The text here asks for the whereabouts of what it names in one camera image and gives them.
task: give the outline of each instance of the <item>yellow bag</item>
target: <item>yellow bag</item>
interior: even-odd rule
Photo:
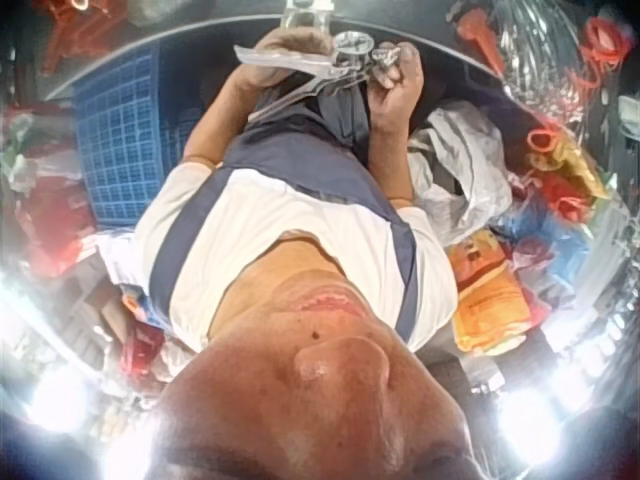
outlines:
[[[502,247],[480,230],[448,248],[459,292],[453,329],[458,348],[486,352],[530,328],[531,311]]]

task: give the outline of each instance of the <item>transparent plastic bag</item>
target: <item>transparent plastic bag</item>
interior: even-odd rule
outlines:
[[[489,22],[498,30],[509,95],[561,125],[582,120],[575,78],[589,78],[589,66],[578,28],[558,2],[496,0]]]

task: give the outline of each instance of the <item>nose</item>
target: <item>nose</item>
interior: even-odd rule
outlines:
[[[363,337],[332,339],[302,349],[294,368],[303,384],[314,384],[321,390],[337,388],[347,395],[356,388],[361,393],[381,393],[389,381],[387,354]]]

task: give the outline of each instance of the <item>bright light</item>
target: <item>bright light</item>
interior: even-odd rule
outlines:
[[[116,438],[103,460],[104,480],[142,480],[151,464],[154,432],[147,424]]]
[[[598,378],[607,366],[600,347],[595,342],[587,342],[576,348],[576,358],[584,370],[593,378]]]
[[[571,412],[582,409],[593,392],[593,387],[587,385],[577,365],[558,368],[551,378],[551,387],[562,405]]]
[[[624,323],[624,320],[623,320],[623,318],[622,318],[622,315],[620,315],[619,313],[616,313],[616,314],[613,316],[613,321],[614,321],[614,322],[616,322],[616,325],[618,326],[618,328],[619,328],[620,330],[624,330],[625,323]]]
[[[70,366],[45,373],[31,404],[31,419],[55,432],[71,432],[86,416],[87,391],[80,374]]]
[[[515,452],[530,465],[551,459],[560,444],[560,425],[548,402],[533,390],[503,398],[500,425]]]
[[[489,385],[489,390],[495,392],[496,390],[500,390],[502,387],[504,387],[507,382],[504,379],[502,373],[496,372],[487,383]]]
[[[602,335],[598,340],[598,346],[605,357],[610,357],[616,351],[616,345],[609,335]]]
[[[622,330],[620,330],[615,322],[612,322],[611,320],[607,322],[607,334],[615,342],[622,338]]]

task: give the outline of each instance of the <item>white plastic bag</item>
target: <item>white plastic bag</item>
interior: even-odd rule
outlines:
[[[449,103],[434,111],[428,123],[409,142],[409,169],[416,205],[427,212],[440,243],[448,246],[504,212],[511,205],[511,188],[500,131],[473,105]],[[429,154],[460,183],[463,196],[434,182]]]

